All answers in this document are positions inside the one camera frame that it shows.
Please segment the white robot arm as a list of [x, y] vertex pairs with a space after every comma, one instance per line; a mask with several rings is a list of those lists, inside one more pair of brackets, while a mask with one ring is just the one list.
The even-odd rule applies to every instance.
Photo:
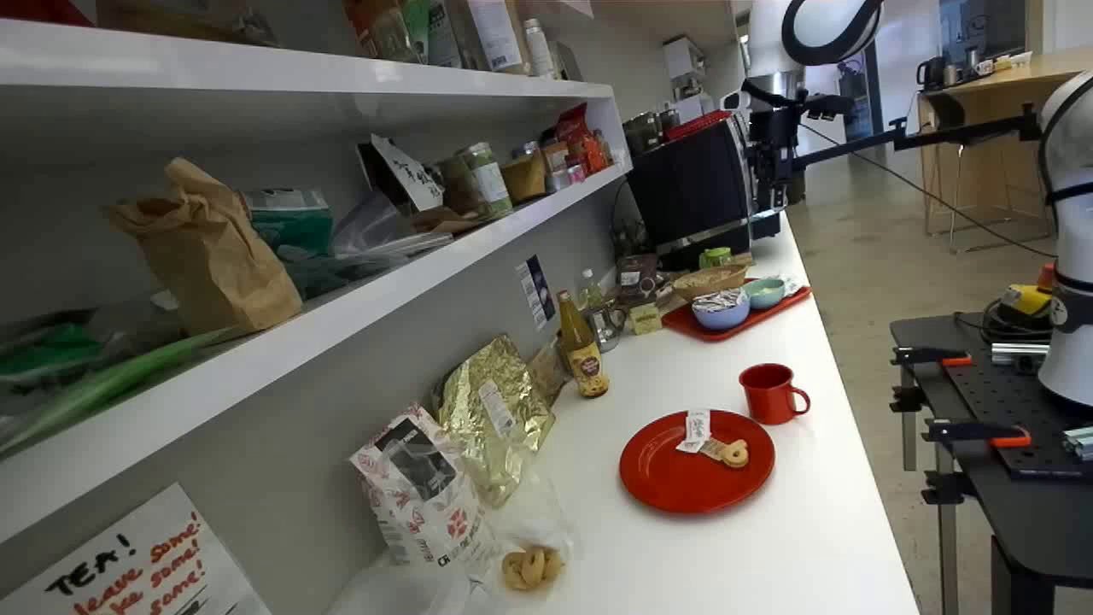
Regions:
[[1093, 71], [1062, 83], [1037, 124], [1037, 175], [1056, 212], [1052, 350], [1037, 384], [1093, 406]]

